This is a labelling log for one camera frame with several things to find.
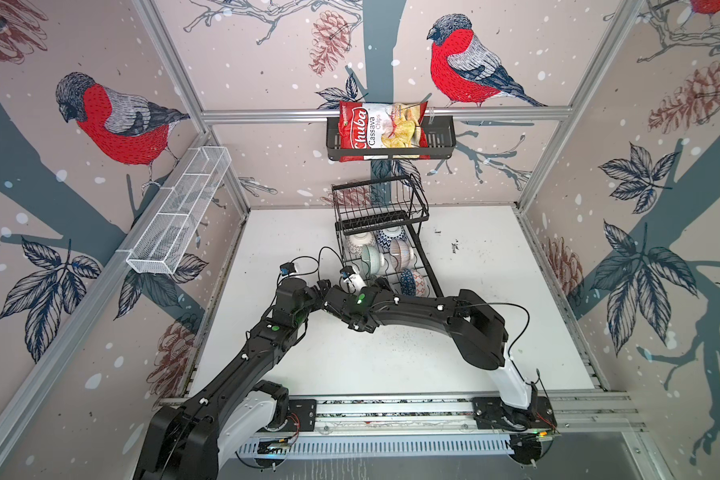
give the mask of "white mesh basket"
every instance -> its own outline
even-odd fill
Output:
[[[230,167],[224,147],[200,147],[126,262],[139,274],[173,274]]]

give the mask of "black dish rack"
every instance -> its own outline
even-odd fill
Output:
[[[328,118],[326,130],[326,148],[328,158],[340,161],[342,157],[362,157],[365,155],[383,156],[392,160],[394,156],[408,157],[412,160],[429,157],[431,160],[447,160],[456,148],[454,118],[450,115],[427,116],[422,120],[422,130],[427,139],[427,147],[412,148],[342,148],[338,134],[338,117]]]
[[[419,239],[422,222],[429,218],[429,205],[421,187],[410,176],[399,175],[334,185],[332,196],[336,214],[336,241],[344,264],[355,264],[359,268],[362,263],[360,256],[350,254],[347,236],[373,232],[375,238],[376,233],[384,228],[403,226],[410,240],[409,246],[417,257],[416,263],[407,268],[416,270],[427,279],[428,296],[443,296]],[[384,277],[393,289],[401,293],[400,272],[394,270],[389,250],[382,248],[382,245],[377,245],[377,248],[386,259],[385,270],[366,276],[364,280]]]

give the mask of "white floor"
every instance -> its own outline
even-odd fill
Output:
[[[192,395],[240,351],[245,331],[272,300],[279,265],[298,255],[316,256],[323,245],[336,248],[333,215],[331,209],[251,212]],[[530,326],[512,351],[526,379],[536,379],[538,368],[547,390],[593,388],[511,208],[433,206],[421,238],[446,296],[467,288],[486,302],[528,308]],[[314,269],[314,262],[303,262]],[[322,277],[335,282],[339,268],[336,256],[324,250]],[[305,280],[313,284],[317,275]],[[512,341],[525,314],[512,306],[495,308]],[[358,333],[321,311],[310,315],[306,338],[264,378],[288,387],[291,395],[307,396],[496,391],[486,372],[462,360],[445,335],[404,326]]]

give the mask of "bird illustration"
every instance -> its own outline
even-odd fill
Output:
[[[171,153],[170,132],[190,117],[139,95],[107,88],[80,72],[61,79],[56,101],[64,121],[76,120],[106,156],[126,165],[149,166],[150,178],[142,185],[142,193],[150,185],[160,186],[152,180],[152,162],[163,150]]]
[[[432,81],[451,99],[448,106],[457,101],[480,106],[494,97],[515,97],[535,107],[544,106],[526,95],[499,57],[480,43],[466,15],[438,18],[427,40],[432,40]]]

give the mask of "chip bag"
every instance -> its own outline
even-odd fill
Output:
[[[339,105],[338,132],[342,148],[427,147],[422,132],[422,119],[427,102],[422,104],[364,104],[341,102]],[[387,155],[342,157],[340,161],[373,160]],[[423,155],[395,155],[394,158],[427,160]]]

